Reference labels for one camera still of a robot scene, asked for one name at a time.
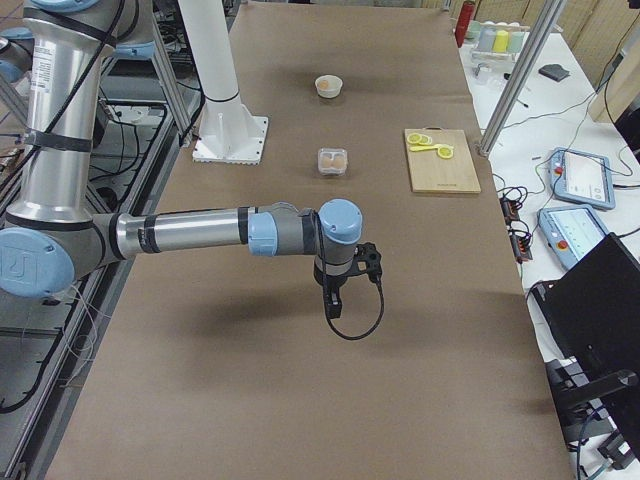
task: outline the red bottle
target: red bottle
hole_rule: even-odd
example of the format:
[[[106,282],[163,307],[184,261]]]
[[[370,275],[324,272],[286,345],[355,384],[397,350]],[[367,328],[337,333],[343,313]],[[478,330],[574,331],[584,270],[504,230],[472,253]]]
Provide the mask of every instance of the red bottle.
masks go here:
[[[465,0],[462,4],[460,16],[458,16],[458,23],[456,24],[456,43],[458,44],[458,48],[460,48],[464,42],[464,36],[469,28],[469,22],[471,22],[471,17],[473,17],[473,10],[475,7],[476,2],[473,0]]]

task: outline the small bowl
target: small bowl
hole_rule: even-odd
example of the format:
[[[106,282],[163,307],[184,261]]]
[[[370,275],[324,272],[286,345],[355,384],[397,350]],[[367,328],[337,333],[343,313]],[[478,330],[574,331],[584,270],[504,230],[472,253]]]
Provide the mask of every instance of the small bowl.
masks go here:
[[[322,75],[316,78],[316,90],[322,98],[335,98],[340,95],[342,79],[335,75]]]

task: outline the black monitor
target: black monitor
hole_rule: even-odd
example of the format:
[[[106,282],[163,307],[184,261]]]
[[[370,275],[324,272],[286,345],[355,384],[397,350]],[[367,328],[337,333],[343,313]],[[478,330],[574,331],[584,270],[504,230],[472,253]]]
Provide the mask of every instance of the black monitor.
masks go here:
[[[547,288],[543,312],[565,356],[590,382],[621,370],[640,375],[640,264],[607,235]],[[602,396],[618,430],[640,458],[640,387]]]

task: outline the wooden cutting board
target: wooden cutting board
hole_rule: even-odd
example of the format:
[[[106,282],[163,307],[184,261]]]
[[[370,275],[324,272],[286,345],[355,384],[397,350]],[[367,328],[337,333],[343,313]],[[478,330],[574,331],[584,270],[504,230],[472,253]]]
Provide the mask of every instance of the wooden cutting board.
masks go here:
[[[410,133],[424,133],[433,143],[453,145],[453,158],[438,156],[435,150],[411,152],[406,138]],[[471,152],[463,130],[406,129],[405,148],[411,175],[411,189],[417,193],[480,193]]]

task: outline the white table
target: white table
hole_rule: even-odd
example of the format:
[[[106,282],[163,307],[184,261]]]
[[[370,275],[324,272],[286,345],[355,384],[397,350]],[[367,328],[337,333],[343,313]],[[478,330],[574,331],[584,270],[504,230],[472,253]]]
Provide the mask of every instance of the white table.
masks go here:
[[[471,59],[471,45],[463,45],[460,49],[460,57],[469,90],[473,96],[478,123],[480,128],[484,129],[506,84],[503,73],[509,72],[513,66],[492,64],[489,80],[486,84],[481,84],[473,74],[477,62]],[[571,75],[560,83],[540,75],[538,69],[550,63],[562,65],[571,72]],[[517,103],[507,120],[507,125],[520,122],[527,117],[563,111],[582,102],[593,92],[593,87],[561,35],[552,34],[519,97],[528,105],[528,108]],[[504,178],[507,186],[522,185],[531,192],[540,191],[542,184],[536,176],[534,167],[546,160],[554,148],[568,147],[576,135],[578,125],[584,119],[571,148],[607,156],[613,170],[626,172],[627,169],[620,162],[619,155],[633,169],[633,176],[624,177],[614,174],[614,183],[640,184],[638,162],[628,147],[622,149],[626,144],[615,127],[610,123],[595,123],[588,115],[585,118],[589,103],[590,101],[587,101],[562,115],[529,120],[522,125],[503,130],[489,157],[494,173]],[[556,199],[548,202],[551,197],[548,164],[540,167],[539,172],[545,179],[545,191],[539,195],[529,196],[519,212],[520,217],[527,222],[531,230],[536,226],[536,214],[540,208],[566,204]],[[502,186],[502,181],[496,179],[496,188],[502,188]],[[607,228],[617,234],[624,234],[639,227],[640,190],[616,190],[615,198],[614,210],[598,211],[598,216]],[[626,237],[623,241],[631,253],[635,256],[640,255],[640,233]],[[532,254],[533,261],[524,263],[522,269],[522,286],[525,290],[539,280],[558,279],[565,273],[557,257],[548,247],[540,229],[535,232]],[[562,358],[542,313],[533,299],[529,300],[529,311],[545,362]],[[605,438],[606,435],[595,437],[583,448],[580,463],[590,474],[602,464],[603,459],[596,447]],[[598,478],[637,480],[640,478],[640,462],[633,462],[623,471],[607,470]]]

